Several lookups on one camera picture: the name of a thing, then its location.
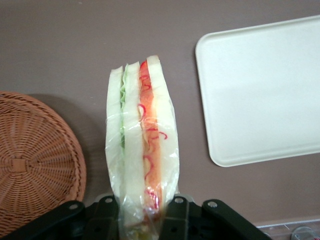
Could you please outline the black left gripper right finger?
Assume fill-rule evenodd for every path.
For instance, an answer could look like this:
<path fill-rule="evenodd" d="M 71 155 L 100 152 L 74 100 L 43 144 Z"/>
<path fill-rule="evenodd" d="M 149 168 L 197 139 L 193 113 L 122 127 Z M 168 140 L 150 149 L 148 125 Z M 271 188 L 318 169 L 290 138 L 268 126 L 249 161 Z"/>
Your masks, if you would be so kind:
<path fill-rule="evenodd" d="M 168 204 L 162 227 L 160 240 L 192 240 L 191 234 L 191 206 L 196 205 L 190 195 L 175 195 Z"/>

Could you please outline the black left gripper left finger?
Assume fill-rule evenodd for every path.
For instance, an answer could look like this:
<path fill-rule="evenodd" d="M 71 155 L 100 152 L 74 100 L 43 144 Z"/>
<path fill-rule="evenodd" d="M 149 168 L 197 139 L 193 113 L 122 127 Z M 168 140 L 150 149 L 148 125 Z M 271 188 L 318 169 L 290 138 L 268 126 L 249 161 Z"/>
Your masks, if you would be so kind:
<path fill-rule="evenodd" d="M 106 195 L 86 209 L 85 240 L 119 239 L 119 206 L 113 195 Z"/>

